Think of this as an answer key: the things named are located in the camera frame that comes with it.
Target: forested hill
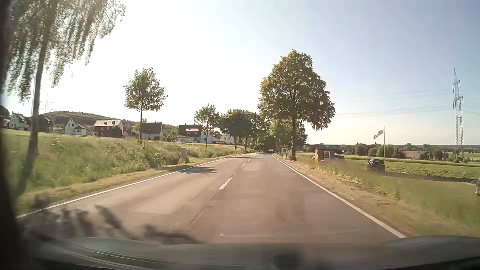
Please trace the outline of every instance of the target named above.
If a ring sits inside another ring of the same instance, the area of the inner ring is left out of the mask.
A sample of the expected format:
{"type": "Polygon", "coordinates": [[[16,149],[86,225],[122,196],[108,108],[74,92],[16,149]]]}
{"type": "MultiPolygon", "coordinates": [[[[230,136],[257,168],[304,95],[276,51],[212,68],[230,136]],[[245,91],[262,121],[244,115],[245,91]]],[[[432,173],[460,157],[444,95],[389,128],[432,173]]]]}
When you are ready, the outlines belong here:
{"type": "MultiPolygon", "coordinates": [[[[102,119],[118,119],[115,117],[108,117],[103,115],[97,115],[93,113],[78,112],[78,111],[53,111],[48,113],[43,113],[42,115],[49,117],[55,124],[65,125],[70,117],[73,118],[75,123],[85,124],[88,126],[93,126],[97,120],[102,119]]],[[[124,124],[129,127],[135,126],[138,121],[130,121],[122,119],[124,124]]],[[[176,130],[178,131],[178,126],[173,126],[169,124],[162,124],[164,132],[165,130],[176,130]]]]}

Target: solid white edge line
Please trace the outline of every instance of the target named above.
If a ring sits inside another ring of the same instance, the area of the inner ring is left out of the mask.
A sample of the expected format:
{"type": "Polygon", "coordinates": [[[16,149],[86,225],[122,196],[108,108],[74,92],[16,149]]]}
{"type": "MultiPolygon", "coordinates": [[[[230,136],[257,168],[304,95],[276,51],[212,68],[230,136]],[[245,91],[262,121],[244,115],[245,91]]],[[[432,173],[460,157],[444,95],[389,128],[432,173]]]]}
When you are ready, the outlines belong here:
{"type": "Polygon", "coordinates": [[[233,179],[233,177],[230,177],[218,190],[224,189],[227,186],[227,184],[230,182],[230,180],[232,180],[232,179],[233,179]]]}
{"type": "Polygon", "coordinates": [[[205,163],[202,163],[202,164],[191,166],[191,167],[181,169],[181,170],[178,170],[178,171],[169,172],[169,173],[162,174],[162,175],[159,175],[159,176],[155,176],[155,177],[152,177],[152,178],[149,178],[149,179],[141,180],[141,181],[138,181],[138,182],[135,182],[135,183],[130,183],[130,184],[122,185],[122,186],[117,186],[117,187],[112,188],[112,189],[100,191],[100,192],[93,193],[93,194],[90,194],[90,195],[87,195],[87,196],[83,196],[83,197],[76,198],[76,199],[73,199],[73,200],[69,200],[69,201],[66,201],[66,202],[62,202],[62,203],[59,203],[59,204],[54,204],[54,205],[51,205],[51,206],[48,206],[48,207],[45,207],[45,208],[42,208],[42,209],[38,209],[38,210],[29,212],[29,213],[25,213],[25,214],[22,214],[20,216],[17,216],[16,218],[20,219],[20,218],[23,218],[23,217],[26,217],[26,216],[29,216],[29,215],[32,215],[32,214],[35,214],[35,213],[38,213],[38,212],[41,212],[41,211],[45,211],[45,210],[52,209],[52,208],[55,208],[55,207],[59,207],[59,206],[62,206],[62,205],[66,205],[66,204],[69,204],[69,203],[72,203],[72,202],[76,202],[76,201],[79,201],[79,200],[90,198],[90,197],[93,197],[93,196],[96,196],[96,195],[100,195],[100,194],[103,194],[103,193],[107,193],[107,192],[110,192],[110,191],[114,191],[114,190],[117,190],[117,189],[128,187],[128,186],[131,186],[131,185],[134,185],[134,184],[147,182],[147,181],[150,181],[150,180],[153,180],[153,179],[156,179],[156,178],[160,178],[160,177],[163,177],[163,176],[167,176],[167,175],[170,175],[170,174],[173,174],[173,173],[176,173],[176,172],[181,172],[181,171],[188,170],[188,169],[191,169],[191,168],[195,168],[195,167],[198,167],[198,166],[202,166],[202,165],[205,165],[205,164],[208,164],[208,163],[212,163],[212,162],[216,162],[216,161],[220,161],[220,160],[226,160],[226,159],[228,159],[228,158],[223,158],[223,159],[219,159],[219,160],[212,160],[212,161],[209,161],[209,162],[205,162],[205,163]]]}
{"type": "Polygon", "coordinates": [[[276,160],[278,160],[279,162],[281,162],[283,165],[289,167],[292,171],[298,173],[299,175],[301,175],[303,178],[307,179],[308,181],[312,182],[315,186],[323,189],[324,191],[326,191],[328,194],[332,195],[333,197],[339,199],[340,201],[342,201],[343,203],[345,203],[346,205],[352,207],[353,209],[355,209],[357,212],[359,212],[360,214],[364,215],[365,217],[369,218],[371,221],[377,223],[378,225],[382,226],[384,229],[386,229],[387,231],[391,232],[392,234],[394,234],[396,237],[398,238],[406,238],[407,236],[404,235],[403,233],[395,230],[394,228],[388,226],[385,222],[383,221],[380,221],[378,219],[376,219],[374,216],[370,215],[369,213],[363,211],[362,209],[354,206],[353,204],[349,203],[348,201],[346,201],[344,198],[338,196],[337,194],[331,192],[330,190],[322,187],[321,185],[319,185],[317,182],[314,182],[312,181],[310,178],[308,178],[307,176],[303,175],[302,173],[298,172],[297,170],[295,170],[294,168],[288,166],[287,164],[285,164],[283,161],[277,159],[273,154],[272,154],[272,157],[274,157],[276,160]]]}

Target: dark car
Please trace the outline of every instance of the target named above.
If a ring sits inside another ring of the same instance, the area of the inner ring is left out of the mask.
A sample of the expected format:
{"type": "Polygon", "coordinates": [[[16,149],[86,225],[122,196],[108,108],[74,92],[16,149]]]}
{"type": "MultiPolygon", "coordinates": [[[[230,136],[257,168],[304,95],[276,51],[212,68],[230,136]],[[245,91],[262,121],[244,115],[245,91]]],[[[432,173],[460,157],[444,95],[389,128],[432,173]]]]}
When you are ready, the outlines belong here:
{"type": "Polygon", "coordinates": [[[367,170],[374,171],[374,172],[384,172],[385,171],[385,163],[381,159],[371,159],[367,163],[367,170]]]}

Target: car hood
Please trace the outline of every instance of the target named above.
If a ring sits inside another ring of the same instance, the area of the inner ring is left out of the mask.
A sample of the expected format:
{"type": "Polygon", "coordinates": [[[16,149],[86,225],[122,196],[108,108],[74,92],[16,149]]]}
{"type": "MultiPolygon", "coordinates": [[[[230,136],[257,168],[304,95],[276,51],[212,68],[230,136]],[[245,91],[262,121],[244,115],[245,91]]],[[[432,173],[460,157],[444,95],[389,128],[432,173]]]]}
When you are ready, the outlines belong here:
{"type": "Polygon", "coordinates": [[[410,237],[381,245],[158,245],[85,238],[45,242],[36,257],[110,269],[392,269],[480,257],[480,238],[410,237]]]}

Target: flagpole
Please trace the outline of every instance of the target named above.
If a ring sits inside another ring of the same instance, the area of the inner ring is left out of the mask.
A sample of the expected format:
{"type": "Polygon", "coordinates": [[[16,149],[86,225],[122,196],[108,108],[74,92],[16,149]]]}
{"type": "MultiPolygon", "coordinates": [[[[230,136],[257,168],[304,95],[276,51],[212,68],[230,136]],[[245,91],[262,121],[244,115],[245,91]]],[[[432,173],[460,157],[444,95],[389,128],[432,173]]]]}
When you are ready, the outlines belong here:
{"type": "Polygon", "coordinates": [[[385,148],[385,125],[384,125],[384,162],[385,162],[385,152],[386,152],[386,148],[385,148]]]}

